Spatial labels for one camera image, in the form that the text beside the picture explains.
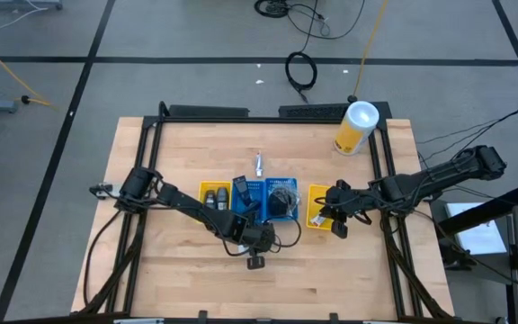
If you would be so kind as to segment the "yellow plastic basket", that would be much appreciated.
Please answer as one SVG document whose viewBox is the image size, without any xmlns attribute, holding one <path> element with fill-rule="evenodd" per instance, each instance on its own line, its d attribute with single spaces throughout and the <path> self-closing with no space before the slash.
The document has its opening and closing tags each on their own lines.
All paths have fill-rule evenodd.
<svg viewBox="0 0 518 324">
<path fill-rule="evenodd" d="M 208 190 L 213 190 L 216 192 L 216 196 L 217 196 L 217 191 L 218 191 L 218 188 L 219 187 L 226 187 L 228 189 L 228 192 L 230 194 L 229 196 L 229 205 L 228 205 L 228 210 L 231 209 L 231 203 L 232 203 L 232 200 L 231 200 L 231 194 L 232 194 L 232 183 L 231 182 L 228 182 L 228 181 L 202 181 L 200 182 L 200 187 L 199 187 L 199 200 L 201 203 L 204 204 L 204 201 L 205 201 L 205 193 L 208 191 Z"/>
<path fill-rule="evenodd" d="M 313 226 L 309 220 L 313 217 L 319 215 L 319 211 L 323 208 L 323 205 L 320 203 L 316 203 L 315 199 L 317 197 L 325 196 L 326 191 L 329 189 L 328 185 L 320 185 L 320 184 L 311 184 L 308 189 L 308 204 L 306 211 L 306 225 L 310 229 L 314 230 L 327 230 L 330 231 L 332 228 L 332 220 L 326 218 L 326 221 L 320 226 Z"/>
</svg>

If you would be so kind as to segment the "white flat panel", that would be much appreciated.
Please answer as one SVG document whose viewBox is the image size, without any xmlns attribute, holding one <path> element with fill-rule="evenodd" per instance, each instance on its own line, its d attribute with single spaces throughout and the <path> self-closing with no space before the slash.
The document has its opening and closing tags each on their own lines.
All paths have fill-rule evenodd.
<svg viewBox="0 0 518 324">
<path fill-rule="evenodd" d="M 479 205 L 481 205 L 481 202 L 447 202 L 445 211 L 452 218 Z M 507 252 L 494 220 L 459 232 L 456 238 L 461 247 L 474 256 L 505 254 Z"/>
</svg>

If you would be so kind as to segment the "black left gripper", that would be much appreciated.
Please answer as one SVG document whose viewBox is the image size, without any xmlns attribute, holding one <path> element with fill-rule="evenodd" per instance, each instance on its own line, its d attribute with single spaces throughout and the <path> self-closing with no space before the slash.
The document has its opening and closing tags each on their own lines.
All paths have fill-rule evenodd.
<svg viewBox="0 0 518 324">
<path fill-rule="evenodd" d="M 257 224 L 254 214 L 230 214 L 228 217 L 227 242 L 246 247 L 243 252 L 233 253 L 230 257 L 247 255 L 247 269 L 265 267 L 263 253 L 269 252 L 275 243 L 275 229 L 270 223 Z"/>
</svg>

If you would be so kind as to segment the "black desk beam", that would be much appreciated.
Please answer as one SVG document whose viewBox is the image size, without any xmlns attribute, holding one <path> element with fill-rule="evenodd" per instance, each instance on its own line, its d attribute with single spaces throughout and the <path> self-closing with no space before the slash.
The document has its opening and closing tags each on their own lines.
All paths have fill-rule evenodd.
<svg viewBox="0 0 518 324">
<path fill-rule="evenodd" d="M 493 221 L 510 213 L 515 206 L 518 206 L 518 188 L 439 222 L 437 236 L 439 239 L 444 235 L 450 237 Z"/>
</svg>

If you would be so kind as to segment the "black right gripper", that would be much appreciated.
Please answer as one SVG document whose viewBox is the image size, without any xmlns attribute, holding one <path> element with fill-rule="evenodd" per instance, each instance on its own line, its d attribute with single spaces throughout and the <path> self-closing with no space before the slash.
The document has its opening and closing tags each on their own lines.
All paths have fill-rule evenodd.
<svg viewBox="0 0 518 324">
<path fill-rule="evenodd" d="M 367 211 L 377 208 L 371 190 L 352 189 L 344 180 L 338 180 L 326 191 L 325 196 L 317 197 L 315 202 L 325 204 L 319 215 L 333 221 L 331 231 L 340 239 L 346 239 L 348 236 L 346 222 L 349 218 L 371 225 L 372 220 Z"/>
</svg>

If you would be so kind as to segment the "blue plastic basket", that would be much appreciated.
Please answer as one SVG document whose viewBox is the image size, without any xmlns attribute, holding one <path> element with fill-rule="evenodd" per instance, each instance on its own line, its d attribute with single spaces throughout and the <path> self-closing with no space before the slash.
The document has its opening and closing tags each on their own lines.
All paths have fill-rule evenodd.
<svg viewBox="0 0 518 324">
<path fill-rule="evenodd" d="M 266 220 L 296 220 L 299 214 L 300 194 L 295 178 L 267 178 Z"/>
<path fill-rule="evenodd" d="M 254 202 L 259 203 L 259 208 L 255 215 L 255 223 L 260 224 L 266 218 L 266 186 L 263 181 L 247 181 L 247 189 L 250 195 L 250 199 Z M 242 198 L 239 189 L 242 185 L 239 182 L 233 184 L 233 193 L 231 194 L 231 210 L 242 214 L 247 210 L 245 200 Z"/>
</svg>

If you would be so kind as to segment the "black vented panel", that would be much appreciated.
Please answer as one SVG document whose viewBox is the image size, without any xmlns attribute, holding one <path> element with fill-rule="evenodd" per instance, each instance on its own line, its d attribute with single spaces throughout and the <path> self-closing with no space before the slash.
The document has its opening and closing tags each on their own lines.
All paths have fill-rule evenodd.
<svg viewBox="0 0 518 324">
<path fill-rule="evenodd" d="M 278 113 L 283 118 L 342 119 L 348 107 L 348 103 L 282 105 Z"/>
</svg>

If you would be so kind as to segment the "black table frame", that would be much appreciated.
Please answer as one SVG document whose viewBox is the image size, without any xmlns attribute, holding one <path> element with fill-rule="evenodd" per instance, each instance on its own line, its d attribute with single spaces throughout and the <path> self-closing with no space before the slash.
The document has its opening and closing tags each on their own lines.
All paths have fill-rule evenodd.
<svg viewBox="0 0 518 324">
<path fill-rule="evenodd" d="M 355 155 L 333 146 L 334 121 L 295 122 L 281 118 L 241 121 L 172 121 L 162 128 L 156 169 L 181 191 L 195 195 L 200 182 L 253 177 L 255 158 L 263 156 L 269 177 L 293 177 L 302 198 L 310 185 L 343 179 L 363 188 L 389 168 L 412 174 L 420 168 L 407 120 L 390 119 Z M 299 222 L 279 221 L 284 248 L 266 257 L 259 270 L 246 268 L 234 245 L 223 244 L 200 223 L 178 211 L 150 211 L 135 278 L 124 275 L 115 311 L 137 317 L 210 319 L 395 320 L 412 315 L 406 279 L 392 283 L 380 214 L 371 225 L 349 220 L 347 238 Z"/>
</svg>

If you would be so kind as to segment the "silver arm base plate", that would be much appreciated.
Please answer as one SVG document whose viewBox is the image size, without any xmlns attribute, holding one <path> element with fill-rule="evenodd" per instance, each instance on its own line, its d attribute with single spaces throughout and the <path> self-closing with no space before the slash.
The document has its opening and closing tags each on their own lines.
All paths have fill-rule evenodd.
<svg viewBox="0 0 518 324">
<path fill-rule="evenodd" d="M 89 188 L 89 192 L 99 200 L 104 200 L 107 198 L 117 199 L 120 196 L 120 189 L 120 184 L 102 182 L 92 185 Z"/>
</svg>

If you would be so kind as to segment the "yellow white canister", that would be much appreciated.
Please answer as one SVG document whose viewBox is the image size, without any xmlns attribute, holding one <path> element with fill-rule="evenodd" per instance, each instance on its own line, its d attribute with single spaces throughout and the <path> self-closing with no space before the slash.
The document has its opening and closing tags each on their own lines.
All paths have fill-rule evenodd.
<svg viewBox="0 0 518 324">
<path fill-rule="evenodd" d="M 375 130 L 379 119 L 380 113 L 372 103 L 351 103 L 335 135 L 335 149 L 345 156 L 356 154 Z"/>
</svg>

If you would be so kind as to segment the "black flat panel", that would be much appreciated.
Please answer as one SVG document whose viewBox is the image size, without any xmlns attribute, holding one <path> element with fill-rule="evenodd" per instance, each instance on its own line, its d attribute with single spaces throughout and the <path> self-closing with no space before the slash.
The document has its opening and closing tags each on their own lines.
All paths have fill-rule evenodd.
<svg viewBox="0 0 518 324">
<path fill-rule="evenodd" d="M 172 116 L 181 117 L 248 117 L 249 110 L 241 107 L 173 104 L 168 108 Z"/>
</svg>

